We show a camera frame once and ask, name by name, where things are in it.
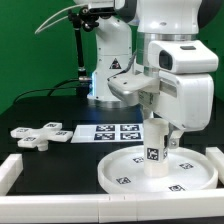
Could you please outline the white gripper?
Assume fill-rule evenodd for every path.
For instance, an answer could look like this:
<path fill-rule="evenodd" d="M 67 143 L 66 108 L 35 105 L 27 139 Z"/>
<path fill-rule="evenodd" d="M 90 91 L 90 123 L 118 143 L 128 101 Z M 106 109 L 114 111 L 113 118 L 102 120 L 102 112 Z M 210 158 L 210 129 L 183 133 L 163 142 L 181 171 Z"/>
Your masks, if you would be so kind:
<path fill-rule="evenodd" d="M 159 92 L 141 90 L 140 103 L 169 124 L 167 147 L 179 147 L 184 132 L 203 130 L 212 111 L 214 84 L 209 74 L 159 73 Z"/>

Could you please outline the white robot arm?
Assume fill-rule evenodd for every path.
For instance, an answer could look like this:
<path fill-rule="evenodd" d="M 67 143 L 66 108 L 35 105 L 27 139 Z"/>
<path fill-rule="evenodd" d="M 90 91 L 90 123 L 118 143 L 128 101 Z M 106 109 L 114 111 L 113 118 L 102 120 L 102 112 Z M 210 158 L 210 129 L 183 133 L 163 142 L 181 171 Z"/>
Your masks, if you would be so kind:
<path fill-rule="evenodd" d="M 169 148 L 183 133 L 209 123 L 219 59 L 197 39 L 222 0 L 74 0 L 83 28 L 96 32 L 98 62 L 88 100 L 97 105 L 139 104 L 166 132 L 145 133 L 144 144 Z"/>

